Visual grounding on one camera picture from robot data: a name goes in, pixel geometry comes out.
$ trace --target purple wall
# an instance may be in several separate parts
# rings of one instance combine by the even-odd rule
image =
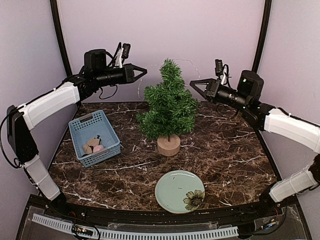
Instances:
[[[273,1],[259,75],[261,100],[320,123],[320,1]],[[283,178],[311,162],[315,154],[282,136],[264,133]],[[320,239],[320,188],[299,196],[313,239]]]
[[[156,65],[148,67],[143,78],[143,95],[147,85],[161,81],[159,68],[166,58],[191,60],[203,79],[215,76],[215,59],[221,58],[230,65],[236,87],[241,71],[251,69],[254,60],[264,2],[61,0],[59,10],[72,70],[80,70],[86,51],[104,48],[113,54],[118,42],[130,43],[128,63]],[[189,61],[177,63],[187,85],[198,78]],[[142,101],[139,83],[120,86],[108,101]],[[104,96],[112,93],[113,89],[104,90]],[[100,100],[96,94],[88,102]]]
[[[2,1],[0,7],[0,119],[10,105],[25,103],[65,78],[49,1]],[[40,123],[32,132],[46,166],[75,112],[69,107]],[[15,156],[2,131],[4,148]],[[1,239],[15,239],[29,194],[36,194],[22,169],[13,169],[0,153]]]

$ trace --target yellow flower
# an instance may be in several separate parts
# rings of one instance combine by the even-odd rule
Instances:
[[[196,210],[205,199],[205,192],[201,190],[195,190],[194,193],[189,191],[186,196],[187,198],[183,199],[183,202],[187,204],[185,209],[193,211]]]

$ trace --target blue plastic basket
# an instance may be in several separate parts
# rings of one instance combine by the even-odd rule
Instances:
[[[86,168],[121,153],[120,140],[102,110],[72,120],[69,122],[69,129],[76,157]],[[104,149],[83,156],[85,154],[83,145],[98,135]]]

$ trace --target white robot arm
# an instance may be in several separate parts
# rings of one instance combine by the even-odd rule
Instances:
[[[220,76],[224,72],[222,61],[216,60],[217,79],[209,78],[190,82],[201,96],[208,101],[222,103],[242,112],[242,117],[254,129],[267,131],[287,137],[305,145],[315,153],[320,153],[320,125],[292,116],[282,108],[261,103],[264,80],[255,72],[244,70],[237,90],[225,86]],[[206,85],[202,91],[197,85]],[[274,203],[298,194],[304,190],[318,187],[320,184],[320,155],[302,170],[267,188],[269,198]]]
[[[88,51],[84,54],[84,66],[79,74],[67,77],[60,86],[36,99],[18,107],[10,106],[7,110],[1,127],[7,119],[8,142],[19,161],[16,165],[9,163],[15,168],[24,168],[31,183],[55,206],[65,202],[66,197],[42,163],[30,131],[52,114],[69,105],[79,104],[104,86],[133,83],[147,74],[146,69],[123,64],[129,56],[129,50],[130,44],[119,43],[114,56],[104,49]],[[106,55],[111,57],[108,65]],[[135,76],[134,71],[141,73]]]

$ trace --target marble table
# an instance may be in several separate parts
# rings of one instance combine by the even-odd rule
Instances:
[[[169,171],[198,175],[205,186],[200,209],[257,202],[276,181],[272,166],[254,130],[235,111],[200,102],[194,131],[180,136],[180,152],[158,153],[155,139],[139,130],[136,114],[148,110],[144,102],[87,103],[75,118],[103,110],[121,141],[121,154],[85,168],[77,159],[69,130],[49,168],[67,201],[117,210],[162,211],[155,186]]]

